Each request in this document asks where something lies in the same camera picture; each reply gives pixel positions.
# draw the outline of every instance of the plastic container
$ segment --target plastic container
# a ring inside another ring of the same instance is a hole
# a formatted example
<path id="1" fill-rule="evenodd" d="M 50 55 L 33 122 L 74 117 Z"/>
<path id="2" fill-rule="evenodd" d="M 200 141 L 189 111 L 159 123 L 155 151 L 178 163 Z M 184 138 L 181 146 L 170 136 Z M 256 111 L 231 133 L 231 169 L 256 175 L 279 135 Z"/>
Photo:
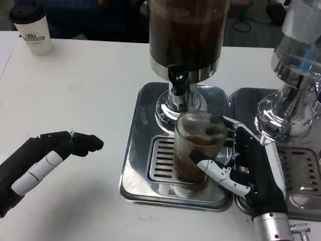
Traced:
<path id="1" fill-rule="evenodd" d="M 45 55 L 53 50 L 44 8 L 39 4 L 16 5 L 9 19 L 35 55 Z"/>
<path id="2" fill-rule="evenodd" d="M 293 72 L 316 81 L 321 74 L 321 0 L 291 2 L 275 49 L 278 59 Z"/>

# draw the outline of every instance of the cup logo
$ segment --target cup logo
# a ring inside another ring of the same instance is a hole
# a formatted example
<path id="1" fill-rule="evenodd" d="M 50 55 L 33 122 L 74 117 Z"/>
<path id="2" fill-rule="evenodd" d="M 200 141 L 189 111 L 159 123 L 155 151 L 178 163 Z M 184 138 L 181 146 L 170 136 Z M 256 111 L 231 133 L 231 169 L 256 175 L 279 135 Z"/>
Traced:
<path id="1" fill-rule="evenodd" d="M 41 41 L 45 39 L 45 36 L 37 36 L 35 33 L 26 34 L 23 39 L 25 41 Z"/>

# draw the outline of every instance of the stainless steel tray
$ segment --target stainless steel tray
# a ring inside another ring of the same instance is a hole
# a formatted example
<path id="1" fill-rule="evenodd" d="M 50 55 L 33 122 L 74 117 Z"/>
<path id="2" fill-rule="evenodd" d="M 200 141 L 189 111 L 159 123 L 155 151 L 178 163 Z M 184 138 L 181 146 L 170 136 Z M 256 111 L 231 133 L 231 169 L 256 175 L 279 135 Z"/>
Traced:
<path id="1" fill-rule="evenodd" d="M 167 89 L 167 83 L 149 83 L 139 92 L 119 191 L 132 203 L 224 211 L 233 202 L 230 192 L 210 179 L 205 187 L 197 188 L 180 179 L 171 165 L 173 136 L 160 128 L 155 119 L 155 103 Z M 228 97 L 223 90 L 199 86 L 198 91 L 206 100 L 209 112 L 229 115 Z M 228 150 L 222 150 L 219 158 L 224 162 L 228 155 Z M 163 158 L 159 159 L 163 165 L 156 164 L 157 157 Z"/>

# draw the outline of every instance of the paper coffee cup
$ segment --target paper coffee cup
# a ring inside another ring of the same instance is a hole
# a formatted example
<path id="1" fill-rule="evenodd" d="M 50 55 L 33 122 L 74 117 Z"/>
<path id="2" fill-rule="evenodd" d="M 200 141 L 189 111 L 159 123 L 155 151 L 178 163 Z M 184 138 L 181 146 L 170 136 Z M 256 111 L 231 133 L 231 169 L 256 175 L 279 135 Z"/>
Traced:
<path id="1" fill-rule="evenodd" d="M 47 18 L 41 5 L 16 5 L 10 10 L 9 19 L 35 55 L 45 55 L 53 49 Z"/>

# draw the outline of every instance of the white table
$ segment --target white table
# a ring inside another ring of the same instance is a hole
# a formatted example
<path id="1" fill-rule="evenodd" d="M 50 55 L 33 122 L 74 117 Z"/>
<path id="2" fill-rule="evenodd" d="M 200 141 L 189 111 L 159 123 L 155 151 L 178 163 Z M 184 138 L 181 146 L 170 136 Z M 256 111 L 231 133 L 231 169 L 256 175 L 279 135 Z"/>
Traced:
<path id="1" fill-rule="evenodd" d="M 19 32 L 0 31 L 0 79 L 18 38 Z"/>
<path id="2" fill-rule="evenodd" d="M 105 141 L 102 151 L 70 157 L 0 220 L 1 241 L 255 240 L 250 217 L 126 203 L 118 193 L 138 91 L 162 81 L 148 45 L 54 40 L 55 52 L 31 55 L 20 40 L 0 81 L 0 153 L 28 136 L 73 128 Z M 231 94 L 245 86 L 278 88 L 272 49 L 223 48 L 204 84 Z M 310 223 L 317 241 L 321 224 Z"/>

